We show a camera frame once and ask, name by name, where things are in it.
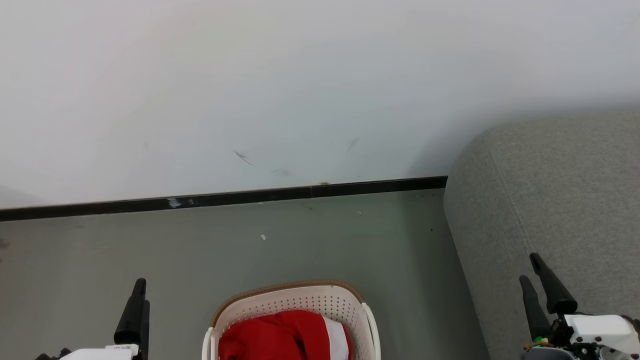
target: white stripe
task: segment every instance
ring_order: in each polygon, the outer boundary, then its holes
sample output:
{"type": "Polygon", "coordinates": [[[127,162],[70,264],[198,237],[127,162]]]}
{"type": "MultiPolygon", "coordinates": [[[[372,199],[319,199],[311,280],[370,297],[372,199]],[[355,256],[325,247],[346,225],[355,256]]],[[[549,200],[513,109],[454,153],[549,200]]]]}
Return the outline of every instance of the white stripe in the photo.
{"type": "Polygon", "coordinates": [[[339,322],[327,319],[324,316],[326,333],[329,335],[330,360],[349,360],[349,345],[347,345],[347,335],[339,322]]]}

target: basket rim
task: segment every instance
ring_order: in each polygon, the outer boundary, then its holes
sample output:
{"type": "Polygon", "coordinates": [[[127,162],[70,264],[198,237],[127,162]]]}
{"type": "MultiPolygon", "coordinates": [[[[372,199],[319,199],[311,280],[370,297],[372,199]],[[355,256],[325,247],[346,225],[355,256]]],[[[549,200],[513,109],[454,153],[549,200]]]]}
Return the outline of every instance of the basket rim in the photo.
{"type": "Polygon", "coordinates": [[[250,297],[253,297],[253,296],[257,296],[257,295],[271,293],[271,292],[274,292],[274,291],[288,290],[288,289],[295,289],[295,288],[308,288],[308,287],[311,287],[311,286],[338,286],[338,287],[343,288],[345,290],[348,290],[350,293],[352,293],[353,296],[355,296],[356,299],[358,299],[358,301],[360,303],[365,302],[364,298],[358,292],[358,290],[356,288],[354,288],[352,285],[350,285],[350,284],[348,284],[348,283],[346,283],[344,281],[340,281],[340,280],[310,280],[310,281],[285,282],[283,284],[265,286],[263,288],[246,291],[244,293],[240,293],[240,294],[232,297],[231,299],[228,299],[227,301],[225,301],[224,304],[222,304],[222,306],[220,306],[220,308],[218,308],[216,313],[213,315],[213,318],[211,319],[211,323],[209,324],[209,326],[210,327],[216,327],[216,323],[218,322],[218,319],[220,318],[220,315],[222,315],[222,312],[224,312],[224,310],[226,310],[229,306],[231,306],[231,304],[233,304],[233,303],[235,303],[237,301],[240,301],[240,300],[243,300],[243,299],[247,299],[247,298],[250,298],[250,297]]]}

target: sofa seam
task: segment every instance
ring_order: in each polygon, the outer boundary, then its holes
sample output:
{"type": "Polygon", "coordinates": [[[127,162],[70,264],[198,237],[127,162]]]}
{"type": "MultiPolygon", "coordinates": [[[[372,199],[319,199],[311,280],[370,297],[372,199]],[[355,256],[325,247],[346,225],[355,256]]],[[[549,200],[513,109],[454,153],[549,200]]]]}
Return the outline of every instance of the sofa seam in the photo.
{"type": "Polygon", "coordinates": [[[509,202],[509,210],[511,211],[511,214],[516,218],[518,231],[524,237],[523,243],[528,248],[526,255],[529,256],[529,254],[533,251],[533,243],[532,243],[531,239],[529,238],[529,234],[527,233],[527,230],[525,229],[524,223],[522,222],[522,218],[521,218],[520,214],[518,213],[518,209],[515,206],[515,202],[513,201],[513,198],[511,197],[511,195],[507,191],[507,186],[505,185],[504,179],[502,178],[502,175],[500,174],[500,170],[498,169],[498,165],[495,163],[495,159],[493,158],[493,153],[491,151],[491,143],[488,141],[489,136],[492,135],[493,132],[494,132],[493,129],[489,130],[489,132],[483,138],[483,142],[486,144],[487,153],[489,154],[489,159],[491,160],[491,164],[493,166],[493,169],[495,171],[496,177],[497,177],[498,182],[500,184],[499,186],[502,188],[502,191],[505,193],[505,195],[507,197],[507,200],[509,202]]]}

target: basket handle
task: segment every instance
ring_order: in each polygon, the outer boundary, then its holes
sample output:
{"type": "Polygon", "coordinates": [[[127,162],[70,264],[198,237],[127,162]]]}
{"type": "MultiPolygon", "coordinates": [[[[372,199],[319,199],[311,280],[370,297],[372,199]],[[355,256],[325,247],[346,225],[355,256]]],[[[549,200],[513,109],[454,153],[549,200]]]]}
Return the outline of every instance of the basket handle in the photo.
{"type": "Polygon", "coordinates": [[[376,360],[382,358],[380,352],[380,334],[378,334],[378,325],[376,324],[376,318],[373,317],[371,309],[366,302],[362,303],[365,314],[367,314],[367,320],[369,321],[369,330],[371,331],[371,337],[373,338],[373,349],[376,351],[376,360]]]}
{"type": "Polygon", "coordinates": [[[204,341],[202,342],[202,360],[210,360],[209,359],[209,349],[211,348],[209,344],[211,344],[211,332],[213,328],[210,327],[207,330],[207,333],[204,334],[204,341]]]}

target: wall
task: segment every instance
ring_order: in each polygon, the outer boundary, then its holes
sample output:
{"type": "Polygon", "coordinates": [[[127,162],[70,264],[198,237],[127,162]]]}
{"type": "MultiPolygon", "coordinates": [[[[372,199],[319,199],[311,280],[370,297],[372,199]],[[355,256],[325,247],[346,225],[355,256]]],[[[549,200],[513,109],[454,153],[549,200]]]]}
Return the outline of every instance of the wall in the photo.
{"type": "Polygon", "coordinates": [[[640,3],[4,0],[0,207],[439,176],[640,101],[640,3]]]}

